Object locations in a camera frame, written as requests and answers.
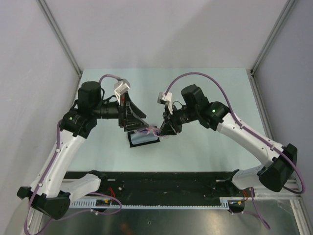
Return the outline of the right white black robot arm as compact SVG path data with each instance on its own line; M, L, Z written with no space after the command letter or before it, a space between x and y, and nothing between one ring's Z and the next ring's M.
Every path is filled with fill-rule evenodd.
M172 102L172 94L160 92L158 103L165 106L161 136L177 135L185 123L198 121L206 129L217 131L249 151L261 163L258 167L235 170L227 179L225 190L238 196L244 189L264 186L280 192L294 172L297 148L289 143L284 146L251 130L230 108L219 101L210 102L195 84L181 90L185 101L180 109Z

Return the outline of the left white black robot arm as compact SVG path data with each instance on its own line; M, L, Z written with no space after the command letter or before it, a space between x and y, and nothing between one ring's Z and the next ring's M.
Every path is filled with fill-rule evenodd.
M96 170L62 186L63 178L74 155L88 138L99 119L116 119L125 132L148 127L146 115L131 101L130 84L120 79L114 85L114 97L104 99L100 82L85 82L78 89L78 98L57 124L57 141L44 167L28 187L20 187L17 196L28 198L30 206L43 214L61 219L71 203L93 192L104 195L108 190L108 177Z

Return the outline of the black glasses case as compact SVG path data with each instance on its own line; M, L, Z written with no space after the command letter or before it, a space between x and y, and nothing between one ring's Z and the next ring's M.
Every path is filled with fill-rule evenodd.
M147 129L139 131L130 131L127 133L130 148L158 143L160 142L159 137L149 132Z

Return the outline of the light blue cleaning cloth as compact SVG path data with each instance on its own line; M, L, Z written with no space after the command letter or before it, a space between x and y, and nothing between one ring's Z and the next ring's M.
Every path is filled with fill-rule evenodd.
M130 143L133 145L159 141L159 138L153 136L152 134L144 135L144 134L131 133L129 134L129 138L130 138Z

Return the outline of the pink purple sunglasses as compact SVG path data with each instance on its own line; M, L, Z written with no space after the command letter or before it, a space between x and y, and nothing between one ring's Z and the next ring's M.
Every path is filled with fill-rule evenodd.
M152 134L153 136L159 139L168 139L170 137L169 135L161 135L161 129L155 126L139 128L137 130L134 130L134 132L137 134L144 134L144 135Z

